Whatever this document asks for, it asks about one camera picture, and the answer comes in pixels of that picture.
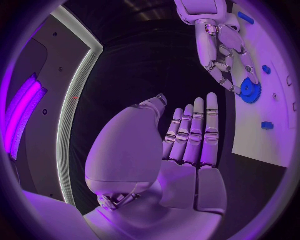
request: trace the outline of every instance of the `blue component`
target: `blue component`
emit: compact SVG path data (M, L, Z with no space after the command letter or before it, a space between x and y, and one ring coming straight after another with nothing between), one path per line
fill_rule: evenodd
M249 77L242 82L240 89L241 93L239 96L248 104L256 103L262 94L261 83L254 84Z
M268 75L271 74L271 68L269 68L267 65L263 65L262 70Z
M269 121L264 121L261 123L261 128L265 129L265 130L270 130L274 128L273 123L269 122Z
M238 12L238 16L241 18L241 19L244 19L245 21L247 21L248 23L250 23L250 24L254 24L254 20L251 18L251 17L249 17L249 16L247 16L246 14L244 14L244 13L242 13L242 12Z

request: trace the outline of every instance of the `purple light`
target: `purple light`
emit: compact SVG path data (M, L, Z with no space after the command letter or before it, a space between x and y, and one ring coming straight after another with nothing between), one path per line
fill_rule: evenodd
M34 73L31 75L26 82L22 85L22 87L19 89L19 91L16 93L16 95L13 97L11 103L9 104L9 107L5 113L5 129L8 128L9 122L11 121L12 115L18 106L19 102L25 95L25 93L28 91L28 89L32 86L32 84L35 83L37 80L37 75Z
M29 105L30 101L33 99L33 97L38 93L38 91L41 89L42 85L39 81L36 81L30 89L25 93L17 107L15 108L10 121L8 123L5 138L4 138L4 146L5 150L10 153L13 138L16 132L16 128L19 124L19 121L26 110L27 106Z
M26 108L25 112L23 113L23 115L16 127L14 138L13 138L12 145L11 145L11 150L10 150L10 156L14 160L17 160L18 150L19 150L21 138L22 138L23 132L25 130L25 127L26 127L31 115L33 114L34 110L38 106L39 102L42 100L42 98L45 96L45 94L47 92L48 92L48 90L45 88L42 88L38 91L38 93L30 101L28 107Z

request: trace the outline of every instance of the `blue gear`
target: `blue gear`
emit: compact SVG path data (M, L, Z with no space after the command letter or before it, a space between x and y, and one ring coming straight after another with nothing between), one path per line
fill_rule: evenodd
M249 77L242 82L240 89L241 93L239 96L248 104L256 103L262 94L261 83L259 82L258 84L254 84L251 82Z

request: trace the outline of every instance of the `gear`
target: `gear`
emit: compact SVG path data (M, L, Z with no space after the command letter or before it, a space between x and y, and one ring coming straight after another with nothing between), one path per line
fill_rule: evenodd
M239 96L243 99L244 102L248 104L254 104L260 99L262 94L262 85L259 82L254 84L251 82L250 78L247 77L241 84L241 93Z

